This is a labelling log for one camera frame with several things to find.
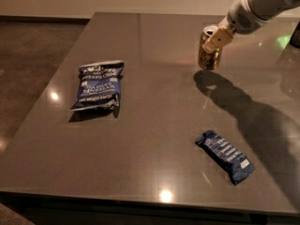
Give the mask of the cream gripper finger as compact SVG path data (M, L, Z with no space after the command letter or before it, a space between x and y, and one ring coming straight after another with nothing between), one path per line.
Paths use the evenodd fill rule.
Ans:
M221 49L220 46L214 44L212 41L205 41L202 47L207 53L213 53Z

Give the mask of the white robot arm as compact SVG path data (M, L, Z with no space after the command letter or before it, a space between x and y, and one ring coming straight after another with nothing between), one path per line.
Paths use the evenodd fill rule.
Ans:
M283 11L299 6L300 0L235 0L217 31L202 47L212 53L231 43L235 34L251 34Z

